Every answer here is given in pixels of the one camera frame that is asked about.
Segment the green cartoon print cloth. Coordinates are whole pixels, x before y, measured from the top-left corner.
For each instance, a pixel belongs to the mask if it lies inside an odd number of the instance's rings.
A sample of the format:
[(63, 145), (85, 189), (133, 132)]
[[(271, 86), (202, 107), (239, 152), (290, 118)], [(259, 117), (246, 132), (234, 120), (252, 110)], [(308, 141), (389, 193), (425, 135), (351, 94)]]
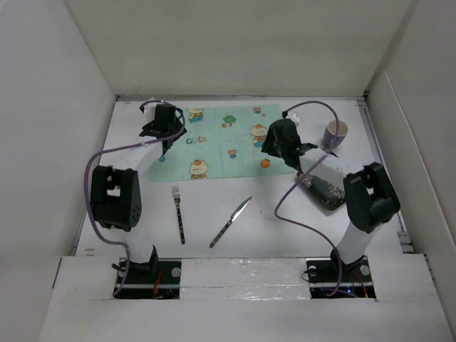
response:
[(176, 182), (292, 173), (261, 151), (278, 103), (185, 108), (187, 132), (148, 171), (150, 182)]

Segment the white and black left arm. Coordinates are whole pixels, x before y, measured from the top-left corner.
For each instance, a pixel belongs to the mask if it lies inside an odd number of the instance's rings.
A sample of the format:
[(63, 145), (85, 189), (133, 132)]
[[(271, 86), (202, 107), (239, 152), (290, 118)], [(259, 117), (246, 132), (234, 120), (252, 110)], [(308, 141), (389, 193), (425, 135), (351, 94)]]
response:
[(96, 153), (85, 170), (84, 196), (90, 223), (105, 244), (125, 250), (121, 272), (134, 270), (143, 282), (158, 276), (157, 252), (138, 228), (143, 207), (140, 178), (186, 133), (183, 110), (160, 100), (140, 106), (147, 123), (139, 141)]

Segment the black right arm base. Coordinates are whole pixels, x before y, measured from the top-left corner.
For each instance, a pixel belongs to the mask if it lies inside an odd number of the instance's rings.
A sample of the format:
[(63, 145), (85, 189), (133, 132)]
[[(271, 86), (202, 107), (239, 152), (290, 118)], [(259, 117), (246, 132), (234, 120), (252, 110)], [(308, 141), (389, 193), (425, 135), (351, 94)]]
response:
[(375, 289), (368, 259), (343, 270), (330, 258), (309, 258), (301, 278), (309, 284), (312, 299), (375, 299)]

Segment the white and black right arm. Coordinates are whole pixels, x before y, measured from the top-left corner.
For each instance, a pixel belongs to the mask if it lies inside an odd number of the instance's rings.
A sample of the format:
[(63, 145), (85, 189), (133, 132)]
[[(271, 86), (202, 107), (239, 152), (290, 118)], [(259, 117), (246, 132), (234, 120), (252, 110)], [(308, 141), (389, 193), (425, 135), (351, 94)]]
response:
[(295, 123), (289, 119), (269, 126), (261, 151), (280, 157), (301, 174), (309, 172), (343, 191), (350, 223), (331, 252), (334, 259), (329, 263), (329, 271), (339, 281), (352, 276), (379, 226), (400, 210), (400, 201), (384, 166), (378, 162), (349, 163), (317, 145), (302, 143)]

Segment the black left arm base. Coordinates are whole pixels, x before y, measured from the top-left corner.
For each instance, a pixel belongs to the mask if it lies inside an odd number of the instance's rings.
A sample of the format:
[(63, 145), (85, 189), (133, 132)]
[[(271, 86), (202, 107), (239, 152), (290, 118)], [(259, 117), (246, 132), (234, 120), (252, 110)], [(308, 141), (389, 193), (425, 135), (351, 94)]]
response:
[(180, 298), (181, 259), (159, 259), (157, 271), (146, 274), (130, 269), (116, 299), (174, 300)]

